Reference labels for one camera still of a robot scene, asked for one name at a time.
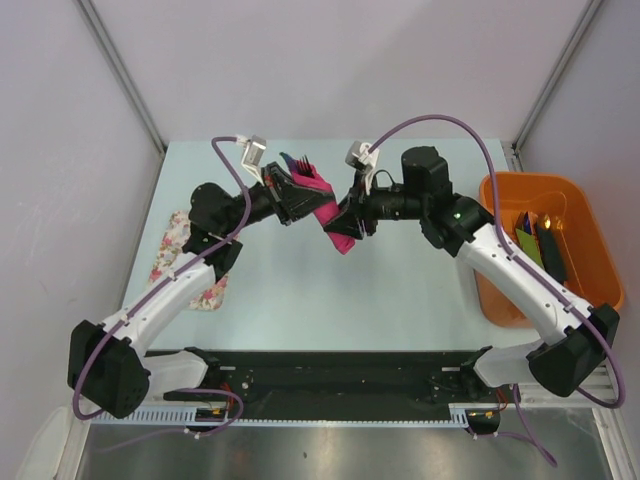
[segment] pink napkin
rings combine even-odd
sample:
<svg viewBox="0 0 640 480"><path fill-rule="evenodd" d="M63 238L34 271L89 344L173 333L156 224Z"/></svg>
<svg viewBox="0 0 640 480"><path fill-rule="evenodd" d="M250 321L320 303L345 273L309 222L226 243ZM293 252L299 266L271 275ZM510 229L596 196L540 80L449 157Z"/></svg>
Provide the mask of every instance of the pink napkin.
<svg viewBox="0 0 640 480"><path fill-rule="evenodd" d="M318 190L324 190L325 192L333 193L333 189L331 185L324 181L324 179L320 176L320 174L316 171L316 167L310 165L313 171L313 178L305 177L298 173L293 172L291 175L293 179L298 185L302 185L304 187L317 188ZM338 208L338 204L336 201L332 201L323 205L320 208L316 208L313 214L316 216L320 225L325 226L329 221L331 221L334 217L336 217L340 213L340 209ZM343 255L346 255L351 248L356 244L354 238L348 237L346 235L342 235L340 233L327 233L329 238L333 242L333 246Z"/></svg>

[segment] green object in bin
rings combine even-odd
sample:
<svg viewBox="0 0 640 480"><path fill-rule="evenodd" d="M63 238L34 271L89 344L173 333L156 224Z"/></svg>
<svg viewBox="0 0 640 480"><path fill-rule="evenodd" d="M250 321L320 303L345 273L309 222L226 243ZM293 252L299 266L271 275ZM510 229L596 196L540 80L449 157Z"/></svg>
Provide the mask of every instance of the green object in bin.
<svg viewBox="0 0 640 480"><path fill-rule="evenodd" d="M522 251L526 253L531 260L536 262L540 268L544 269L536 238L519 228L516 228L516 236L518 237L518 243L520 244Z"/></svg>

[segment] floral cloth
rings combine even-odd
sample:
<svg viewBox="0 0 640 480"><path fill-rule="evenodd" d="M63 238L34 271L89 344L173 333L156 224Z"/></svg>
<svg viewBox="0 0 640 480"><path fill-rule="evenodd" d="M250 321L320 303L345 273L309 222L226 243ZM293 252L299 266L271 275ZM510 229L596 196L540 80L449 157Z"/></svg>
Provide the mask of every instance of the floral cloth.
<svg viewBox="0 0 640 480"><path fill-rule="evenodd" d="M176 260L176 257L182 253L182 245L189 238L190 232L189 214L185 211L177 211L171 215L169 219L169 228L162 238L160 250L153 262L153 269L149 275L149 285L155 282L167 271ZM225 275L220 281L211 286L208 290L191 300L189 308L191 310L217 310L222 305L224 299L224 290L227 287L229 274Z"/></svg>

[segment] shiny floor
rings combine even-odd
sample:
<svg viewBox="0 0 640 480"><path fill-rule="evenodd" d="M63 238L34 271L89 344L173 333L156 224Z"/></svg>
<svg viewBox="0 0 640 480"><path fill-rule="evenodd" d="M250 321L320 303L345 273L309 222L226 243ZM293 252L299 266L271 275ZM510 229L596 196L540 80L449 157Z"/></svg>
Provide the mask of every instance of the shiny floor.
<svg viewBox="0 0 640 480"><path fill-rule="evenodd" d="M150 427L94 426L78 479L610 479L590 410L529 412L557 458L552 469L530 445L473 441L464 431L415 428L237 427L195 441L167 434L111 453L95 449ZM522 432L515 412L503 431Z"/></svg>

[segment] orange plastic container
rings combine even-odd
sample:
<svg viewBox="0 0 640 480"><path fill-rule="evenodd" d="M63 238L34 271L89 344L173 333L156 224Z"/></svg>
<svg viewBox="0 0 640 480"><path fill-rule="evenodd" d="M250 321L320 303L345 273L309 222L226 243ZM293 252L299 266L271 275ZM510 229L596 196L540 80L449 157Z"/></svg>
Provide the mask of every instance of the orange plastic container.
<svg viewBox="0 0 640 480"><path fill-rule="evenodd" d="M624 300L607 246L580 187L549 174L499 172L502 226L515 241L515 224L522 212L548 214L567 269L566 287L594 306L608 303L619 310ZM493 212L491 181L480 185L480 203ZM485 316L501 327L531 328L524 314L485 277L476 274L480 306Z"/></svg>

